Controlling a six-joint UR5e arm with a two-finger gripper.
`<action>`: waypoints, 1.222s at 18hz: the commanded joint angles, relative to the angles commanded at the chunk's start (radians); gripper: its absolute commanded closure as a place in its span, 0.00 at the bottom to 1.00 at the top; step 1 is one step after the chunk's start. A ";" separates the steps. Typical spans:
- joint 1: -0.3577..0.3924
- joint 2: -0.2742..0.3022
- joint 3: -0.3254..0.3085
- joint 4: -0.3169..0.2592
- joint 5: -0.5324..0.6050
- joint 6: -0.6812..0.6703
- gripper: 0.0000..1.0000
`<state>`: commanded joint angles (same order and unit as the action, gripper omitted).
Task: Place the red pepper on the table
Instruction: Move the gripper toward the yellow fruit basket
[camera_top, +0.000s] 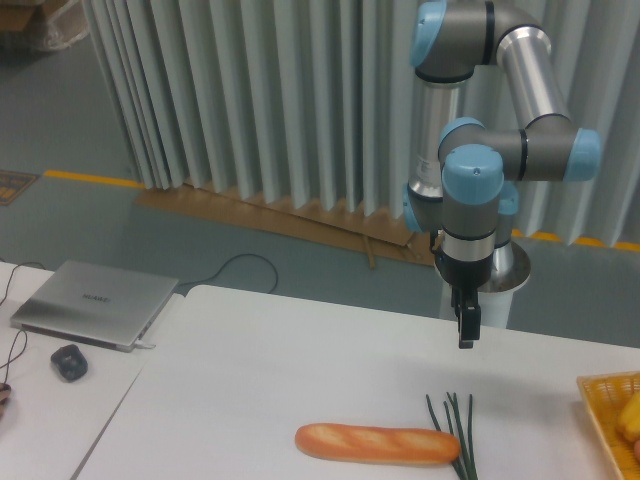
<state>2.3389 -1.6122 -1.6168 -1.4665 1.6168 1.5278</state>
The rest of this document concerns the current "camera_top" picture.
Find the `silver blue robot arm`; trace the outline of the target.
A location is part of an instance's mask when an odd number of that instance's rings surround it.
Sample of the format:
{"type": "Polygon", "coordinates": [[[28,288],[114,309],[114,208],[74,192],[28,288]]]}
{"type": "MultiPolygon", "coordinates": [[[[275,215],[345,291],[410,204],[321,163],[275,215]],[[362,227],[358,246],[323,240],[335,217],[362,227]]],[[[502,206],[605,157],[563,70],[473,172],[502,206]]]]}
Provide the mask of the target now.
{"type": "Polygon", "coordinates": [[[429,237],[463,349],[474,346],[483,326],[507,323],[495,310],[498,298],[530,276],[530,260],[512,238],[517,184],[584,182],[600,167],[600,136],[572,123],[550,55],[543,28],[513,6],[428,1],[417,11],[410,63],[433,89],[434,104],[429,152],[403,190],[404,218],[429,237]],[[457,113],[460,87],[486,65],[507,77],[513,130],[491,130],[457,113]]]}

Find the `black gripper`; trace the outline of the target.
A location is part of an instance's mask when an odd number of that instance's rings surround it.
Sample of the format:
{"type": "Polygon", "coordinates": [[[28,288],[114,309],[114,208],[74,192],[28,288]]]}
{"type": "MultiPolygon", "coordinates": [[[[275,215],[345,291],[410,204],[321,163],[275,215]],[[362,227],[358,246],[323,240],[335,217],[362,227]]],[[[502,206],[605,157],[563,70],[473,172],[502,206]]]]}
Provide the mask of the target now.
{"type": "Polygon", "coordinates": [[[471,349],[480,339],[478,290],[490,279],[493,251],[492,243],[441,243],[432,251],[441,278],[451,287],[460,349],[471,349]]]}

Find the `person's hand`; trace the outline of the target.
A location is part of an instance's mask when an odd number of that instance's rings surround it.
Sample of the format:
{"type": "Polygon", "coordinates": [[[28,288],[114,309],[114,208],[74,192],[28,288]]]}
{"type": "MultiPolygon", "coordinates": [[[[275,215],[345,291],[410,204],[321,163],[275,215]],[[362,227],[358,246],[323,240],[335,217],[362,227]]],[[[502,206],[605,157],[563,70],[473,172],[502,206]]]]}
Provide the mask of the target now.
{"type": "Polygon", "coordinates": [[[0,384],[0,417],[3,417],[12,395],[12,388],[6,383],[0,384]]]}

